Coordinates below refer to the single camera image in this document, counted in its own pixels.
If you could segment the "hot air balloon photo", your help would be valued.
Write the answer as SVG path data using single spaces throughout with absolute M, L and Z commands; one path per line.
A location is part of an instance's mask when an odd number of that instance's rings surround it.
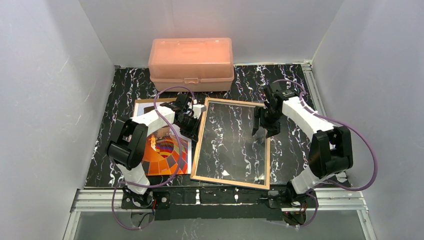
M 175 170 L 179 175 L 188 175 L 192 170 L 192 140 L 181 135 L 177 125 L 173 125 L 177 131 L 182 145 L 183 164 L 177 170 L 180 156 L 177 136 L 166 125 L 151 133 L 147 137 L 145 153 L 141 161 L 147 176 L 172 175 Z

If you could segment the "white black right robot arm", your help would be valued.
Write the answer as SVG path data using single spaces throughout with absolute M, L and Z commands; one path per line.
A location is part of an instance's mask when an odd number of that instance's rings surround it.
M 280 118 L 286 116 L 310 140 L 308 166 L 287 184 L 293 197 L 353 166 L 351 132 L 346 126 L 335 126 L 318 117 L 295 91 L 283 89 L 277 82 L 266 85 L 263 92 L 264 106 L 254 109 L 252 134 L 259 128 L 266 130 L 267 138 L 279 134 Z

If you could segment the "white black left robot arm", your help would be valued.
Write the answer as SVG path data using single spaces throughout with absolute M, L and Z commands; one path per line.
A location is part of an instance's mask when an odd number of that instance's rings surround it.
M 149 172 L 173 178 L 190 171 L 190 142 L 198 141 L 205 111 L 205 105 L 180 93 L 170 102 L 154 101 L 149 112 L 115 122 L 105 152 L 131 192 L 144 195 L 152 188 Z

